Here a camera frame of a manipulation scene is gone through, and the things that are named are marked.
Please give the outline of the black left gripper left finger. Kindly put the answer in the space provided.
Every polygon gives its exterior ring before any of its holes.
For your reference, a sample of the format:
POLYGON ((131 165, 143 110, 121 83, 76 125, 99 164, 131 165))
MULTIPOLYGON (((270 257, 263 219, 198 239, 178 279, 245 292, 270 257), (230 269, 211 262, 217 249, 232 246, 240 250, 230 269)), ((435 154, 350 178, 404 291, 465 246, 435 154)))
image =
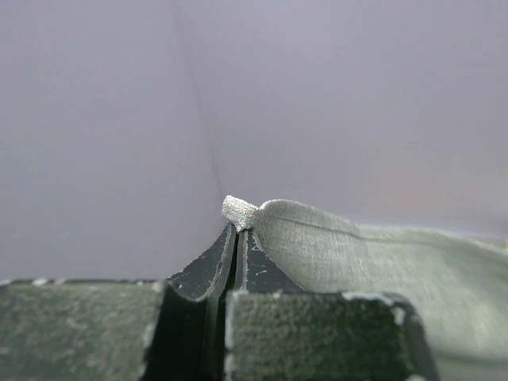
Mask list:
POLYGON ((167 279, 152 339, 154 380, 218 380, 224 352, 224 296, 234 265, 234 226, 167 279))

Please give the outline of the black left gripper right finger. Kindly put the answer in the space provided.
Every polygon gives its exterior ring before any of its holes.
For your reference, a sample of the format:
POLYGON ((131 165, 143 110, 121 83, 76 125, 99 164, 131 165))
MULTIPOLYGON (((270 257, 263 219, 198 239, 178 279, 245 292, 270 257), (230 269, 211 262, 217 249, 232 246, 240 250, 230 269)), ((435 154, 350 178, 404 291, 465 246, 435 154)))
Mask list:
POLYGON ((224 380, 290 378, 299 347, 291 323, 303 293, 260 248, 254 233, 240 233, 233 286, 225 297, 224 380))

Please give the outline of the grey cloth napkin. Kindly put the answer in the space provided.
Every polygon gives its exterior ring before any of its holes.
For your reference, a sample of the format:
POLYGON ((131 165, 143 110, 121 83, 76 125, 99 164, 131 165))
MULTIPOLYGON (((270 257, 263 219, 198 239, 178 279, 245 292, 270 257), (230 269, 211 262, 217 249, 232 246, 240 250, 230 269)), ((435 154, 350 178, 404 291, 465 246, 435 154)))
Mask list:
POLYGON ((227 196, 222 213, 310 291, 406 297, 445 380, 507 377, 507 252, 439 231, 357 225, 288 200, 227 196))

